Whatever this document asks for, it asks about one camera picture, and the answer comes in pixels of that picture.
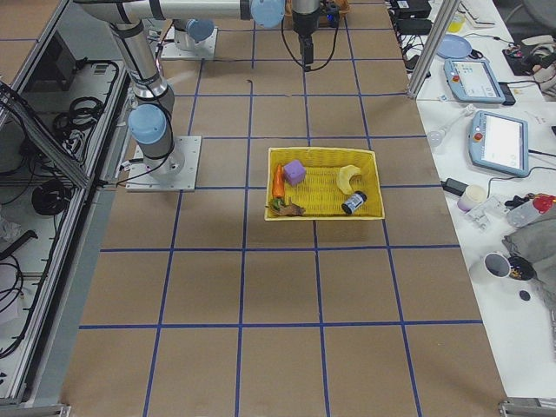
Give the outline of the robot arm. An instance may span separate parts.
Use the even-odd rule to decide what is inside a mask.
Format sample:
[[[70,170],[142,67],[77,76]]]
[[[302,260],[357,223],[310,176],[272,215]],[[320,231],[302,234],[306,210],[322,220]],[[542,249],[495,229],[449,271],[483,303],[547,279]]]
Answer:
[[[313,33],[324,19],[329,26],[337,28],[341,17],[341,2],[338,1],[243,1],[247,5],[247,19],[272,28],[283,22],[286,5],[293,20],[294,32],[298,36],[300,49],[313,46]],[[174,19],[174,40],[185,50],[188,43],[202,43],[213,35],[215,23],[211,19]]]
[[[122,54],[124,65],[132,80],[138,109],[152,104],[157,114],[163,117],[166,131],[173,134],[171,113],[174,92],[163,77],[149,47],[143,20],[224,19],[237,18],[254,20],[264,28],[273,28],[283,23],[287,1],[74,1],[92,17],[105,22],[112,33],[117,48]],[[314,61],[312,35],[318,28],[318,20],[324,13],[322,1],[291,1],[294,31],[301,46],[302,68],[310,70]],[[161,174],[162,162],[169,159],[173,150],[173,139],[169,139],[168,150],[159,155],[147,153],[152,160],[155,173]]]

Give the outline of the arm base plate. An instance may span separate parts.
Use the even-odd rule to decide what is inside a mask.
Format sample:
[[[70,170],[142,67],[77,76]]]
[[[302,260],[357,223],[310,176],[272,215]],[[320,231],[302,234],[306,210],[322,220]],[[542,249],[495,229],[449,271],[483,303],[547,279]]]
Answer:
[[[135,192],[171,192],[182,190],[193,192],[196,185],[199,159],[202,147],[200,136],[175,136],[174,150],[166,162],[149,158],[133,164],[129,170],[130,179],[125,188]]]
[[[196,42],[187,32],[178,32],[171,28],[165,36],[162,47],[162,60],[184,61],[212,61],[215,58],[215,46],[218,28],[214,27],[212,34],[200,42]]]

